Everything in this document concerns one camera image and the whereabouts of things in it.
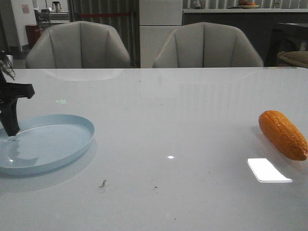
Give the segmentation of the black gripper near plate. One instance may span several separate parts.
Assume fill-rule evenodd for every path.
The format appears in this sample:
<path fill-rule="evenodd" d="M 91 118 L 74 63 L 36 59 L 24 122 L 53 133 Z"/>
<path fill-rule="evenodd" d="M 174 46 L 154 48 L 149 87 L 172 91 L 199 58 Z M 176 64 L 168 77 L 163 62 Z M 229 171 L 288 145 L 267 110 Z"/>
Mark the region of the black gripper near plate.
<path fill-rule="evenodd" d="M 8 136 L 15 136 L 20 130 L 16 112 L 18 98 L 31 99 L 34 94 L 32 84 L 7 82 L 0 73 L 0 121 Z"/>

